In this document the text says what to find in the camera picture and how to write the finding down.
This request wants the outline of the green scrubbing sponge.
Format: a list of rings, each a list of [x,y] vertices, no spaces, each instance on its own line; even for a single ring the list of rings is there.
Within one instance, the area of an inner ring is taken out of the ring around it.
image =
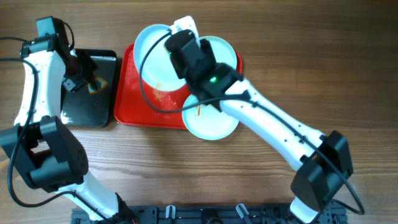
[[[104,90],[106,86],[108,85],[108,82],[101,78],[101,77],[95,77],[91,82],[88,84],[88,92],[91,95],[97,94]]]

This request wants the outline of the pale blue plate back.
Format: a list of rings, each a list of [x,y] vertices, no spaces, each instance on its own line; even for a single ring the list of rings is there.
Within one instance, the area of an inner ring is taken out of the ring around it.
[[[200,40],[206,39],[210,42],[213,54],[218,63],[226,63],[233,68],[237,68],[238,58],[236,52],[229,42],[217,36],[203,36]]]

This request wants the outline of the pale blue plate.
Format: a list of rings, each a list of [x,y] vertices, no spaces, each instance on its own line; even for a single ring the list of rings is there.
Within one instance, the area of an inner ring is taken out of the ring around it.
[[[210,42],[213,54],[218,63],[226,63],[233,68],[237,68],[238,58],[236,52],[229,42],[217,36],[203,36],[200,40],[206,39]]]
[[[185,127],[196,137],[204,140],[219,140],[229,136],[239,121],[212,105],[198,105],[182,111]]]
[[[140,69],[144,56],[148,50],[163,35],[167,34],[169,26],[165,24],[153,24],[143,29],[134,43],[134,63],[137,70]],[[143,81],[160,91],[175,91],[186,84],[185,80],[179,79],[170,61],[169,52],[164,43],[169,38],[161,40],[151,51],[142,71]]]

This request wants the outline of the pale blue plate front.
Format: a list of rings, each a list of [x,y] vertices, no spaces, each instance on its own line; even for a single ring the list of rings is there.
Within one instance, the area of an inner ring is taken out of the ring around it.
[[[219,140],[229,136],[239,121],[212,105],[198,105],[182,111],[185,127],[196,137],[204,140]]]

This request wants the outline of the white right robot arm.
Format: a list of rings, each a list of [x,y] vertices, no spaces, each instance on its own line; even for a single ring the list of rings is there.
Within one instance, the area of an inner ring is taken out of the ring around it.
[[[165,48],[179,79],[201,104],[236,118],[270,144],[296,175],[290,211],[312,223],[348,183],[353,164],[348,140],[338,131],[324,135],[297,121],[262,96],[242,74],[217,62],[210,42],[198,38],[191,16],[178,19]]]

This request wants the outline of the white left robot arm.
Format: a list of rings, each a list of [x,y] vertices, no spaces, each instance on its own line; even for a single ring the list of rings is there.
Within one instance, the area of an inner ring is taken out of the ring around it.
[[[126,202],[89,172],[84,147],[59,118],[63,81],[92,75],[94,61],[75,53],[66,35],[59,33],[24,41],[18,60],[25,66],[22,105],[14,127],[1,131],[1,147],[10,159],[7,187],[13,201],[35,208],[64,196],[84,209],[92,223],[138,223]],[[15,170],[29,188],[52,197],[23,202],[14,190]]]

